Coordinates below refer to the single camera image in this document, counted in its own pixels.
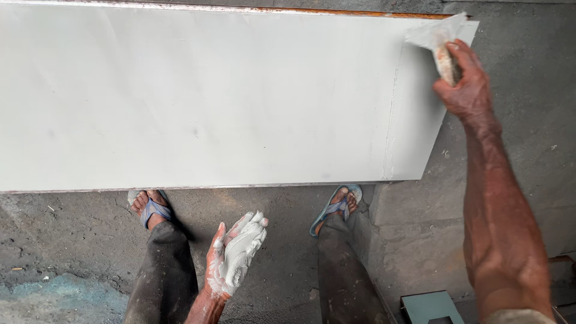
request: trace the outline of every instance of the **dirty hand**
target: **dirty hand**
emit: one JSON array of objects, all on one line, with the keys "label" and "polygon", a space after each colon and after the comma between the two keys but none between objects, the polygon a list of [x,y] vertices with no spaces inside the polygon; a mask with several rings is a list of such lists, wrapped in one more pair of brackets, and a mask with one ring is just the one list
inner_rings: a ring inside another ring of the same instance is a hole
[{"label": "dirty hand", "polygon": [[204,286],[211,288],[213,297],[227,300],[238,289],[254,254],[266,238],[266,225],[268,219],[262,212],[242,216],[228,233],[226,224],[220,223],[206,255]]},{"label": "dirty hand", "polygon": [[434,91],[446,105],[446,109],[460,118],[464,126],[474,130],[499,127],[492,112],[492,98],[488,75],[482,68],[478,57],[466,43],[459,39],[447,42],[446,48],[458,60],[462,68],[462,79],[451,87],[446,81],[438,79]]}]

